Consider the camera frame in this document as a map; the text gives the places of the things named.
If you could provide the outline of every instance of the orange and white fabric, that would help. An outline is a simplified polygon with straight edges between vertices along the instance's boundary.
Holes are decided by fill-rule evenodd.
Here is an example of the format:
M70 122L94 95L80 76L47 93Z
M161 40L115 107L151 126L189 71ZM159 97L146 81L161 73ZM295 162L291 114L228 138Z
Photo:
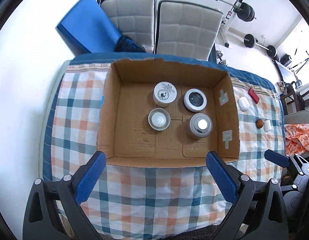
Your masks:
M309 151L309 124L285 124L286 154L302 155Z

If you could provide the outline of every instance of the orange round object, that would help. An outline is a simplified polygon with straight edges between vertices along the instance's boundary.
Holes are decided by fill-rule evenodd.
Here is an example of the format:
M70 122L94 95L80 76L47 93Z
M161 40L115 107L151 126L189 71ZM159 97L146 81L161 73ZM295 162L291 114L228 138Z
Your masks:
M257 121L256 121L256 127L257 127L258 129L261 129L261 128L263 127L263 125L264 125L263 120L257 119Z

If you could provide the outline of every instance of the plaid tablecloth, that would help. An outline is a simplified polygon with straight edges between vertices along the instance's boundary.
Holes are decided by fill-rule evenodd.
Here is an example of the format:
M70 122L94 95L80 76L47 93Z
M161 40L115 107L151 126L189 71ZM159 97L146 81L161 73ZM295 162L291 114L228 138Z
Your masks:
M51 106L43 148L43 177L60 180L74 174L96 150L103 86L110 62L153 54L87 54L75 58L60 82ZM209 62L175 56L165 60L227 70L235 98L253 87L260 97L247 112L238 108L240 155L231 163L253 180L279 179L281 168L264 159L264 151L284 153L282 106L273 85L259 76ZM273 130L258 130L257 118L271 120ZM145 169L107 165L87 202L81 204L100 233L117 239L159 239L221 223L231 207L206 167Z

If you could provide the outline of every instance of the white quilted chair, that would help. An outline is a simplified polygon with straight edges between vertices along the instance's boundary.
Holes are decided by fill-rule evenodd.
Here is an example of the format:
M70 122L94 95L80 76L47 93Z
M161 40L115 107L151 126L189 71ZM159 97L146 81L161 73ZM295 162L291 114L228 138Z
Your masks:
M223 13L202 5L159 2L155 53L207 60Z
M156 0L103 0L101 8L124 34L153 53Z

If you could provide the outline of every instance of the blue folder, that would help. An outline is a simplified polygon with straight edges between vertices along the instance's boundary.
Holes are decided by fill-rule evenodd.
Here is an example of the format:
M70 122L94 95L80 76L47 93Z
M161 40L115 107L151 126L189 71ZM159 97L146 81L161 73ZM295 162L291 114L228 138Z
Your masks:
M122 33L95 0L79 0L57 28L84 52L113 52Z

